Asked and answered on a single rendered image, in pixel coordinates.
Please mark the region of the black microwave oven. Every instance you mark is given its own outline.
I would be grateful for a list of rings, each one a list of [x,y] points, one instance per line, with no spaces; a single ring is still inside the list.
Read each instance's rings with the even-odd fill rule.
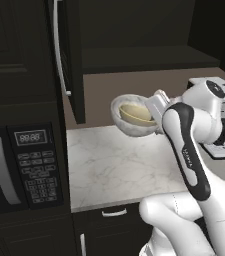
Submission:
[[[64,203],[52,125],[0,127],[10,177],[21,201],[10,205],[0,187],[0,214]]]

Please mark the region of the dark base cabinet door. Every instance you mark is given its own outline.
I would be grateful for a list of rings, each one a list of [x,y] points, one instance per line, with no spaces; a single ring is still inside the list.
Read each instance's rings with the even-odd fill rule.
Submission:
[[[133,225],[76,230],[77,256],[82,256],[82,233],[85,234],[86,256],[139,256],[150,239],[152,228]]]

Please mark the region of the dark tall cabinet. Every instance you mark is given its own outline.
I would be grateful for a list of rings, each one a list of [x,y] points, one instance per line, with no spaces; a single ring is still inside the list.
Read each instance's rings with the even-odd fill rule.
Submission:
[[[0,214],[0,228],[68,218],[72,223],[64,109],[48,0],[0,0],[0,127],[52,125],[64,203]]]

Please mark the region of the dark wall cabinet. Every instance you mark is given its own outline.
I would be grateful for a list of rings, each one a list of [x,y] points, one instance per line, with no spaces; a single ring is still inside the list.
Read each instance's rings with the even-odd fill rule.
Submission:
[[[225,0],[195,0],[188,44],[216,58],[225,72]]]

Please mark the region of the dark cabinet door under microwave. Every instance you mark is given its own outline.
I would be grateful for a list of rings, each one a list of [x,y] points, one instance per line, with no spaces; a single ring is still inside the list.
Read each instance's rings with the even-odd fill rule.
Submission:
[[[72,223],[57,218],[0,228],[0,256],[77,256]]]

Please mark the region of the dark open cabinet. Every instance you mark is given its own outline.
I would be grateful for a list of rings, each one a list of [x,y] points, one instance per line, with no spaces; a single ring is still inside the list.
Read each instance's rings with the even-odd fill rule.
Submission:
[[[198,0],[79,0],[86,74],[216,67],[189,43]]]

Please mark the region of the small beige bowl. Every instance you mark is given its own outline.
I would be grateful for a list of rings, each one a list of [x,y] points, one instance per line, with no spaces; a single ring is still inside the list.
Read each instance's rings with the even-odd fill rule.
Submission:
[[[123,104],[119,107],[121,118],[133,125],[150,127],[155,126],[156,122],[149,110],[144,106]]]

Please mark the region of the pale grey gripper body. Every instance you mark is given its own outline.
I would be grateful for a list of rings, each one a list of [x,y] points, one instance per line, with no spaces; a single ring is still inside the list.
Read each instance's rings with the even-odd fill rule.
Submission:
[[[157,90],[153,96],[145,101],[145,105],[158,125],[162,124],[162,116],[170,99],[163,90]]]

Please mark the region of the dark drawer front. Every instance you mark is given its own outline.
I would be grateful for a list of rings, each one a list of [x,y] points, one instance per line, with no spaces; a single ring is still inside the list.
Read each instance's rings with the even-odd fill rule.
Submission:
[[[123,216],[104,218],[101,214],[101,211],[116,212],[123,210],[124,208],[127,209],[127,214]],[[126,224],[135,221],[139,222],[140,220],[138,203],[91,209],[75,212],[73,214],[74,226],[77,230],[86,230],[87,228],[99,226]]]

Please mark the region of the large marble bowl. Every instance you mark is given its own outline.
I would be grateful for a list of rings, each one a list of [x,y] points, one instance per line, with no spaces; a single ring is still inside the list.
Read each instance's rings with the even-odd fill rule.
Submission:
[[[150,126],[150,127],[143,127],[130,124],[124,121],[119,113],[119,107],[123,104],[132,104],[132,105],[139,105],[145,106],[146,98],[143,96],[135,95],[135,94],[125,94],[121,96],[117,96],[115,99],[112,100],[110,110],[112,119],[117,126],[117,128],[122,131],[124,134],[130,137],[143,137],[148,136],[154,133],[158,125]]]

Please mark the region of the dark open cabinet door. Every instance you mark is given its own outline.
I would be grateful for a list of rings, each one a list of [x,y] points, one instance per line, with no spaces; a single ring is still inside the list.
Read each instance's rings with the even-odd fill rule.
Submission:
[[[53,0],[48,0],[53,35]],[[63,0],[58,3],[59,42],[66,96],[77,124],[86,122],[82,72],[82,51],[78,0]]]

